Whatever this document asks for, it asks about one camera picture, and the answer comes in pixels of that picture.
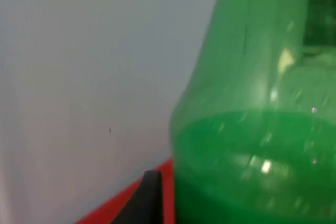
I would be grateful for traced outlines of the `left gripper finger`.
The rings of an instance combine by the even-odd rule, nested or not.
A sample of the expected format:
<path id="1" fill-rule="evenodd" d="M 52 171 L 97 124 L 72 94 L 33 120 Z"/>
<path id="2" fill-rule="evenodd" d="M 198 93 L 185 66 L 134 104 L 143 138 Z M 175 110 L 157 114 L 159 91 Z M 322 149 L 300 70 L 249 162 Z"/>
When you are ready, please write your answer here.
<path id="1" fill-rule="evenodd" d="M 122 210 L 114 219 L 118 224 L 157 224 L 163 222 L 162 173 L 147 170 Z"/>

